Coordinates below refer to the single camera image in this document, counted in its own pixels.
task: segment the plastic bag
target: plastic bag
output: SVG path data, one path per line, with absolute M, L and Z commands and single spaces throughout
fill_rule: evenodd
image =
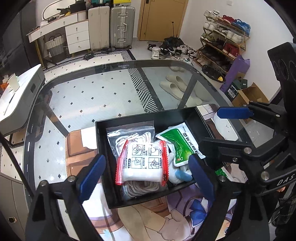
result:
M 163 187 L 160 182 L 126 181 L 122 185 L 122 195 L 123 200 L 129 200 L 147 193 L 161 192 L 167 189 L 168 186 Z
M 125 181 L 160 182 L 168 180 L 168 149 L 165 141 L 138 143 L 126 141 L 117 161 L 116 185 Z
M 113 155 L 118 159 L 126 140 L 130 142 L 148 142 L 154 140 L 154 121 L 145 121 L 107 128 L 107 138 Z
M 185 123 L 171 127 L 159 134 L 156 137 L 160 140 L 174 144 L 176 155 L 174 165 L 180 167 L 188 164 L 190 155 L 196 153 L 203 159 L 205 156 L 198 150 L 198 144 L 192 133 Z

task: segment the glass table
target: glass table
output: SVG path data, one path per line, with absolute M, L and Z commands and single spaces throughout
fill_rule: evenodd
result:
M 47 81 L 32 109 L 25 137 L 23 167 L 30 187 L 36 190 L 41 180 L 64 181 L 71 173 L 69 160 L 79 163 L 74 169 L 87 165 L 97 150 L 82 145 L 81 130 L 95 126 L 95 121 L 186 106 L 211 109 L 202 114 L 207 115 L 228 104 L 194 67 L 179 61 L 104 64 Z M 209 128 L 212 117 L 207 118 Z M 229 121 L 239 141 L 252 142 L 240 120 Z M 84 208 L 104 240 L 190 240 L 209 205 L 195 184 L 141 205 L 113 210 L 106 204 L 100 182 L 93 195 L 84 202 Z M 221 237 L 231 221 L 234 204 L 225 217 Z M 78 239 L 62 200 L 59 206 L 69 235 Z M 178 228 L 183 232 L 172 238 L 171 231 Z

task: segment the door frame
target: door frame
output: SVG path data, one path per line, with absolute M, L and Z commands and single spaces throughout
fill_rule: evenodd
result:
M 181 27 L 179 27 L 176 36 L 180 36 L 180 32 L 181 32 L 181 28 L 182 28 L 182 25 L 183 25 L 183 20 L 184 20 L 184 17 L 185 17 L 185 13 L 186 13 L 188 1 L 189 0 L 185 0 L 185 7 L 184 7 L 184 10 L 183 10 L 182 18 L 181 18 L 181 22 L 180 22 L 180 26 Z M 140 14 L 139 14 L 139 21 L 138 21 L 138 32 L 137 32 L 138 41 L 140 41 L 142 21 L 143 21 L 143 12 L 144 12 L 144 6 L 145 6 L 145 4 L 146 4 L 146 0 L 141 0 L 141 7 L 140 7 Z

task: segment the red shoe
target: red shoe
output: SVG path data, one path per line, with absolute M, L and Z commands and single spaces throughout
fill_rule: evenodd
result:
M 239 49 L 232 44 L 229 44 L 230 51 L 229 51 L 229 56 L 232 58 L 236 58 L 239 55 Z
M 231 44 L 229 44 L 229 43 L 225 43 L 224 48 L 223 48 L 224 53 L 229 54 L 230 49 L 231 49 L 230 45 Z
M 221 21 L 224 21 L 228 24 L 232 24 L 235 21 L 235 19 L 233 19 L 232 17 L 226 16 L 226 15 L 223 15 L 222 18 L 218 18 L 218 19 L 220 19 Z

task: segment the cabinet handle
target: cabinet handle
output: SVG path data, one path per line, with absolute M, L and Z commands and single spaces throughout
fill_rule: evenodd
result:
M 17 219 L 15 217 L 8 218 L 10 223 L 16 223 Z

